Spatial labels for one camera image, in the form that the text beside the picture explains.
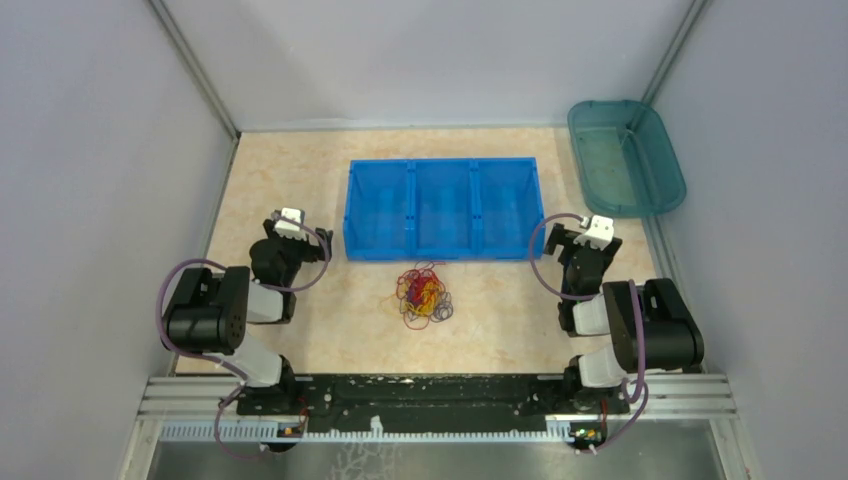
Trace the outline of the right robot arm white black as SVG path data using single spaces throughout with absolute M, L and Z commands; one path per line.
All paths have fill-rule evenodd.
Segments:
M 544 245 L 563 267 L 560 328 L 571 338 L 610 340 L 573 357 L 564 370 L 562 396 L 576 412 L 610 397 L 629 374 L 636 377 L 635 393 L 642 394 L 648 374 L 695 367 L 705 354 L 703 336 L 671 279 L 642 285 L 605 280 L 622 244 L 615 236 L 594 238 L 555 224 Z

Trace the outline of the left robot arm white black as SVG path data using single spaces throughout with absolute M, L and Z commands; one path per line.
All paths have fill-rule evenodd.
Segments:
M 249 249 L 247 266 L 223 266 L 190 259 L 174 266 L 157 294 L 155 322 L 170 351 L 220 366 L 238 380 L 225 398 L 247 401 L 257 413 L 263 404 L 277 414 L 301 402 L 302 389 L 289 360 L 249 334 L 249 325 L 289 323 L 295 312 L 296 277 L 305 263 L 323 271 L 332 259 L 334 233 L 311 229 L 281 214 L 263 223 L 266 236 Z

